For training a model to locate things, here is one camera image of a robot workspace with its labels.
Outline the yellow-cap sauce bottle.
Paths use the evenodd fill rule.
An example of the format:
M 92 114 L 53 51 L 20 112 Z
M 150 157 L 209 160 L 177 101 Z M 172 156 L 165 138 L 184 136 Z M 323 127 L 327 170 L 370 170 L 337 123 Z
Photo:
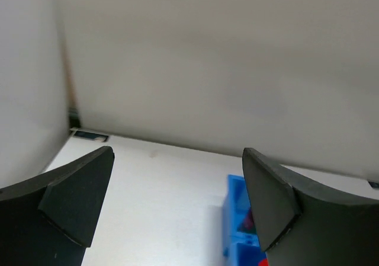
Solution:
M 243 233 L 256 234 L 255 222 L 253 219 L 252 209 L 249 209 L 245 218 L 238 227 L 238 231 Z

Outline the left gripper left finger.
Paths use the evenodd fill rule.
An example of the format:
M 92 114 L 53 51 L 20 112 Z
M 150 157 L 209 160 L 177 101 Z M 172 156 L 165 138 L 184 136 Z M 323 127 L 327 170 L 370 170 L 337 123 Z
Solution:
M 1 189 L 1 265 L 81 265 L 114 160 L 103 146 Z

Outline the red-lid chili jar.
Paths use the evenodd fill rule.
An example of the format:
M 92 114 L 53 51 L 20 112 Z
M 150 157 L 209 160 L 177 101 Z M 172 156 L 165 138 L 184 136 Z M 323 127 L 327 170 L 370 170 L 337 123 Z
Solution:
M 266 258 L 262 259 L 259 263 L 258 266 L 269 266 L 268 260 Z

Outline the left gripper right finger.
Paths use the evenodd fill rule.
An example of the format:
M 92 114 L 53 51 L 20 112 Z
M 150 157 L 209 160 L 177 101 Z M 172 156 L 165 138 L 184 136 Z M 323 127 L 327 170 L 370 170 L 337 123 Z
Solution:
M 377 265 L 378 189 L 345 175 L 288 168 L 252 148 L 243 175 L 269 265 Z

